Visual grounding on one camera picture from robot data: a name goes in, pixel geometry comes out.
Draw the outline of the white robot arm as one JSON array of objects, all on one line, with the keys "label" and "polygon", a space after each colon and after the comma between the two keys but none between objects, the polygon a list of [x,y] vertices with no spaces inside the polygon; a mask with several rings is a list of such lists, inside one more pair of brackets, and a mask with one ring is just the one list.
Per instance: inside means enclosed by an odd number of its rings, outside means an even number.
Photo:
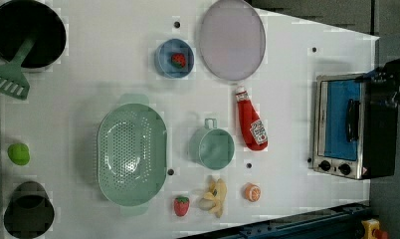
[{"label": "white robot arm", "polygon": [[400,58],[358,76],[354,81],[366,85],[372,105],[400,109]]}]

